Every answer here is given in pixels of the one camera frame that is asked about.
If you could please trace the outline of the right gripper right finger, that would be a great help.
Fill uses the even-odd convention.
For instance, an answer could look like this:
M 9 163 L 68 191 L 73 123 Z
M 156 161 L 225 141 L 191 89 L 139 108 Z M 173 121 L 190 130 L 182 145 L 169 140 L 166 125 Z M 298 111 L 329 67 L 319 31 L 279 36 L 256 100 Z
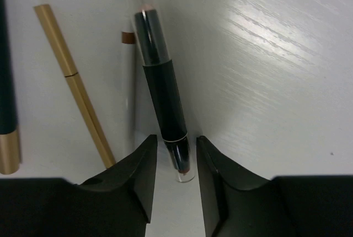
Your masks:
M 196 140 L 206 236 L 292 236 L 276 185 L 222 154 L 205 136 Z

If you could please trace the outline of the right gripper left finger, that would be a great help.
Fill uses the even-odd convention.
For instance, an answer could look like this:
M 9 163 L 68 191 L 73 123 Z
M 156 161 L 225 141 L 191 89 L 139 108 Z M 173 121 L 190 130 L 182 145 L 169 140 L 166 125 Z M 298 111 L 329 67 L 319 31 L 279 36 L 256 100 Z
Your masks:
M 157 168 L 157 136 L 79 188 L 84 200 L 85 236 L 144 236 L 151 222 Z

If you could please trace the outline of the black clear-capped makeup stick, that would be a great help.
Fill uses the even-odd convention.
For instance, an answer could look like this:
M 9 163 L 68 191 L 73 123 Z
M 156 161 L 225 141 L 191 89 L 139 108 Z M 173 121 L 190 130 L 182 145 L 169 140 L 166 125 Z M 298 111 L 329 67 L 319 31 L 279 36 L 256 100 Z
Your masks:
M 188 131 L 158 0 L 126 0 L 162 140 L 181 183 L 195 174 Z

